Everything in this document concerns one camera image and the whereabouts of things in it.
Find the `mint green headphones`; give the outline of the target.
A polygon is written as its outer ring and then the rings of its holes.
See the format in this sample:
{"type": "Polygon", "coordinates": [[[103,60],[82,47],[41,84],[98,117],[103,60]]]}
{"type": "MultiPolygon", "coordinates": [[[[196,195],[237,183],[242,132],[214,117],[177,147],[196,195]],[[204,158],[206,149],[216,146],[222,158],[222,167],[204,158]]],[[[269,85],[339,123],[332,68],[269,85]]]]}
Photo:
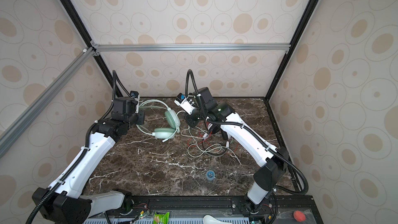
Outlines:
{"type": "Polygon", "coordinates": [[[174,111],[164,101],[158,99],[143,101],[140,103],[140,110],[155,114],[149,118],[148,124],[136,124],[143,134],[165,143],[180,133],[181,122],[178,116],[180,112],[174,111]]]}

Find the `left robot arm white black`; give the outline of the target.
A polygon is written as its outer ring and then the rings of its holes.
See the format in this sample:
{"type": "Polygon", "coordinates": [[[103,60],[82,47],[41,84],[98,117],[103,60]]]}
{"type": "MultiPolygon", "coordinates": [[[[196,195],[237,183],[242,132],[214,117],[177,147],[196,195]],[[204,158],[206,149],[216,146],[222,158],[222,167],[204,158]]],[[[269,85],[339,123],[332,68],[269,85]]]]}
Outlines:
{"type": "Polygon", "coordinates": [[[58,224],[82,224],[88,217],[120,208],[125,194],[119,191],[83,197],[83,189],[93,171],[107,152],[128,133],[131,126],[142,123],[140,94],[130,91],[112,101],[105,114],[87,130],[85,144],[78,155],[47,188],[38,188],[32,195],[35,208],[27,219],[31,224],[37,214],[58,224]]]}

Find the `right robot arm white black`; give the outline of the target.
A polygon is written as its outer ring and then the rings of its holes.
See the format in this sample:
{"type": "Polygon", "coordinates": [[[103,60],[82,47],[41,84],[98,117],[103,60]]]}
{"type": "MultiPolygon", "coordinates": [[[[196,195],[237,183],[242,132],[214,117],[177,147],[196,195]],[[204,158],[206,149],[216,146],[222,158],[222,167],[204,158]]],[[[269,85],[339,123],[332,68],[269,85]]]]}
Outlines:
{"type": "Polygon", "coordinates": [[[175,103],[185,112],[185,121],[189,127],[203,122],[208,134],[221,132],[225,138],[234,138],[254,158],[260,169],[254,174],[254,183],[245,196],[245,208],[254,213],[261,202],[280,189],[292,195],[303,196],[308,193],[309,184],[305,175],[290,160],[285,148],[277,148],[249,127],[240,115],[228,103],[218,103],[207,87],[199,89],[194,73],[187,71],[185,87],[193,85],[194,92],[179,94],[175,103]],[[301,178],[303,188],[293,191],[278,182],[290,168],[301,178]]]}

